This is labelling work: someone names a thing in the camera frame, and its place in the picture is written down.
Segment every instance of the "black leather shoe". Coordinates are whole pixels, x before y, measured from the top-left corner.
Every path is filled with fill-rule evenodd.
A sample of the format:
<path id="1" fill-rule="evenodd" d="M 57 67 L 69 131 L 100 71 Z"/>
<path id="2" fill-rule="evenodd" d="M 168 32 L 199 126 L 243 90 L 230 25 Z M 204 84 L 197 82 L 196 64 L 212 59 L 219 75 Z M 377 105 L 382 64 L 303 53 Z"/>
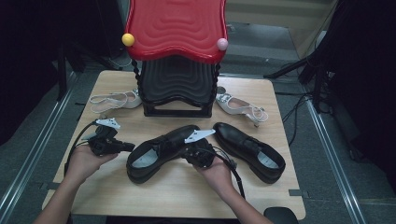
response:
<path id="1" fill-rule="evenodd" d="M 216 123 L 213 129 L 222 149 L 247 162 L 261 181 L 274 184 L 282 176 L 285 160 L 272 147 L 226 123 Z"/>
<path id="2" fill-rule="evenodd" d="M 129 179 L 142 184 L 155 175 L 164 163 L 179 158 L 179 151 L 185 146 L 184 139 L 194 130 L 199 130 L 199 127 L 187 125 L 138 146 L 126 163 Z"/>

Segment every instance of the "red stool seat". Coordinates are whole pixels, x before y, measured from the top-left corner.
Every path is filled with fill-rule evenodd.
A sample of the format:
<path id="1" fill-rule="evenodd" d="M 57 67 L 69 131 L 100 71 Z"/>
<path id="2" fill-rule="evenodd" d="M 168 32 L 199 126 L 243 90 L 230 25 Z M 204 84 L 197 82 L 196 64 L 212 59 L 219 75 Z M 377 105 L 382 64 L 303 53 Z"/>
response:
<path id="1" fill-rule="evenodd" d="M 225 0 L 131 0 L 125 34 L 134 37 L 127 47 L 131 58 L 156 60 L 181 55 L 198 63 L 219 63 L 227 39 Z"/>

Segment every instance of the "high heel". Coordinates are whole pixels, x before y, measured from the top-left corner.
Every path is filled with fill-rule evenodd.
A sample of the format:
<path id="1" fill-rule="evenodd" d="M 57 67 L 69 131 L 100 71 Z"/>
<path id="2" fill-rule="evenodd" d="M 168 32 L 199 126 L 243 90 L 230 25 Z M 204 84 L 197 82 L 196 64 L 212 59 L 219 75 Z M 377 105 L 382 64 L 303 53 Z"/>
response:
<path id="1" fill-rule="evenodd" d="M 264 111 L 264 108 L 235 98 L 231 96 L 231 94 L 226 93 L 225 89 L 222 87 L 218 87 L 216 102 L 228 114 L 245 115 L 251 121 L 253 121 L 255 127 L 259 127 L 261 122 L 265 122 L 266 120 L 268 120 L 268 114 Z"/>
<path id="2" fill-rule="evenodd" d="M 113 92 L 107 95 L 94 95 L 90 98 L 91 111 L 102 114 L 110 109 L 135 108 L 142 104 L 137 89 L 127 92 Z"/>

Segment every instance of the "yellow ball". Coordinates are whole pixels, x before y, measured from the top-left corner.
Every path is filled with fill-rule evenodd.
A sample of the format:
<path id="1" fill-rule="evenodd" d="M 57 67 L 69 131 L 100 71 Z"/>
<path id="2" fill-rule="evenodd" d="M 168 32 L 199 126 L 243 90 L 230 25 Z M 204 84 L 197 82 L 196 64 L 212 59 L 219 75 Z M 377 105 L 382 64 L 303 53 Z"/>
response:
<path id="1" fill-rule="evenodd" d="M 126 47 L 131 47 L 134 44 L 134 36 L 131 34 L 125 34 L 122 36 L 122 43 Z"/>

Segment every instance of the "floor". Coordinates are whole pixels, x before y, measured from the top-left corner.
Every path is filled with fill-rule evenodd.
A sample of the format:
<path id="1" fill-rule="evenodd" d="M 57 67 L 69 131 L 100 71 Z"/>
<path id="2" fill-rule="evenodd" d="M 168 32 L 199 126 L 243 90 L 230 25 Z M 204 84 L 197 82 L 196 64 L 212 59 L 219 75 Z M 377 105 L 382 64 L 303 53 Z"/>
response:
<path id="1" fill-rule="evenodd" d="M 299 60 L 287 29 L 230 25 L 233 29 L 221 64 L 222 76 L 262 78 Z M 0 146 L 0 168 L 7 171 L 0 181 L 4 194 L 0 223 L 29 223 L 39 213 L 47 192 L 45 183 L 56 173 L 97 75 L 105 70 L 89 58 L 85 60 L 84 73 L 71 73 L 70 92 L 64 100 L 56 103 L 54 87 L 14 137 Z M 127 55 L 111 61 L 132 70 Z M 312 83 L 302 86 L 298 82 L 299 72 L 301 69 L 272 81 L 282 118 L 291 112 L 284 126 L 288 140 L 294 139 L 290 152 L 304 197 L 306 217 L 300 223 L 394 223 L 396 198 L 385 174 L 370 162 L 350 159 L 347 142 L 332 115 L 316 113 L 309 100 L 293 109 L 312 88 Z M 74 216 L 74 220 L 104 223 L 103 217 Z"/>

